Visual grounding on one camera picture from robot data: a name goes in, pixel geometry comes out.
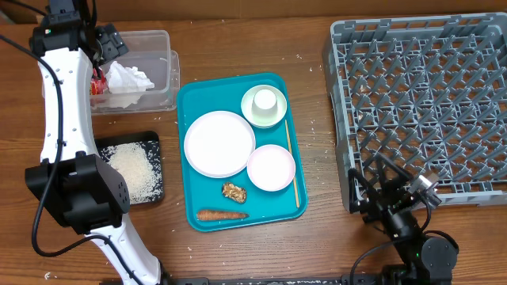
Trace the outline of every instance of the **white cup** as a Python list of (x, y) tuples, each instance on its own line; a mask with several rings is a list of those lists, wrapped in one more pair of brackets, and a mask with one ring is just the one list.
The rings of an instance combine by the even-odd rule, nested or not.
[(276, 116), (276, 95), (269, 89), (261, 89), (253, 96), (252, 115), (259, 120), (271, 120)]

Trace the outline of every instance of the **red object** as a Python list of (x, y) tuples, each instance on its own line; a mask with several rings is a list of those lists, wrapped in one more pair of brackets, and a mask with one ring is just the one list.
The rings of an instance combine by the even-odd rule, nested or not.
[[(93, 77), (90, 84), (90, 95), (102, 95), (104, 94), (104, 91), (108, 88), (108, 83), (105, 80), (105, 75), (102, 69), (101, 71), (101, 79), (98, 79), (97, 77), (97, 70), (93, 69)], [(97, 103), (105, 102), (105, 99), (93, 99), (90, 101), (91, 105), (94, 106)]]

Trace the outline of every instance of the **crumpled tissue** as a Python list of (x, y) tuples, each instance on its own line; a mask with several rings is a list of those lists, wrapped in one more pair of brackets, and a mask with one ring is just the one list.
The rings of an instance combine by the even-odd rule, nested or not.
[[(111, 63), (108, 73), (105, 75), (107, 79), (109, 92), (114, 93), (133, 93), (143, 92), (147, 89), (154, 88), (155, 84), (144, 74), (139, 71), (136, 66), (123, 67), (117, 61)], [(105, 102), (110, 108), (127, 108), (131, 104), (136, 104), (142, 95), (128, 95), (121, 97), (111, 97)]]

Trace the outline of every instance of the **walnut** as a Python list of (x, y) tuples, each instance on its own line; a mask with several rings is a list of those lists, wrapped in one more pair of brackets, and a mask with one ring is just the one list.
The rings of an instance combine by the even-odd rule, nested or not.
[(233, 199), (238, 203), (245, 203), (246, 201), (246, 190), (244, 188), (235, 186), (231, 182), (226, 182), (222, 186), (222, 194), (226, 198)]

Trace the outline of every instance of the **blue plastic tray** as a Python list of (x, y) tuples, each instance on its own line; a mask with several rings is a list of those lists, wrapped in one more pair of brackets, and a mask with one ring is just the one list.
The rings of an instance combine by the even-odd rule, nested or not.
[[(185, 134), (197, 118), (213, 111), (229, 111), (242, 116), (241, 99), (243, 94), (248, 89), (261, 84), (278, 88), (287, 98), (288, 110), (285, 120), (288, 122), (292, 154), (295, 160), (299, 208), (295, 206), (293, 183), (287, 186), (286, 189), (278, 192), (265, 192), (252, 184), (246, 174), (246, 169), (228, 178), (209, 178), (194, 170), (185, 157), (183, 149)], [(288, 102), (287, 88), (280, 76), (273, 73), (264, 73), (185, 85), (177, 95), (177, 120), (180, 133), (181, 170), (183, 172), (186, 213), (189, 224), (194, 229), (210, 232), (295, 219), (307, 209), (307, 188), (304, 182), (301, 157), (299, 156), (298, 143), (295, 137), (291, 106)], [(269, 129), (253, 127), (256, 147), (276, 144), (288, 149), (285, 120), (281, 120), (277, 125)], [(244, 204), (236, 203), (222, 195), (222, 185), (226, 181), (230, 181), (246, 189), (247, 198)], [(196, 214), (199, 210), (203, 209), (240, 211), (249, 214), (250, 217), (243, 220), (202, 222), (197, 220)]]

